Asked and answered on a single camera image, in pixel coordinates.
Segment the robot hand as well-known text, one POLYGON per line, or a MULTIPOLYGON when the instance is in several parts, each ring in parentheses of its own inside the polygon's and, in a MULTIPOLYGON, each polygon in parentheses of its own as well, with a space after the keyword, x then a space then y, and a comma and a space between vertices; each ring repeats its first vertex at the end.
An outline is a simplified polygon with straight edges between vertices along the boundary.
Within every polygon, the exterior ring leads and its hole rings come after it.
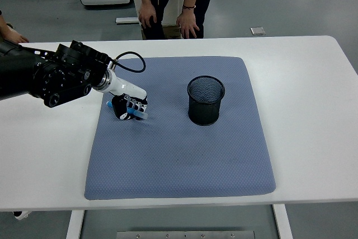
POLYGON ((118 78, 112 69, 106 71, 103 93, 111 93, 111 105, 116 117, 120 120, 133 118, 147 119, 147 93, 142 88, 118 78))

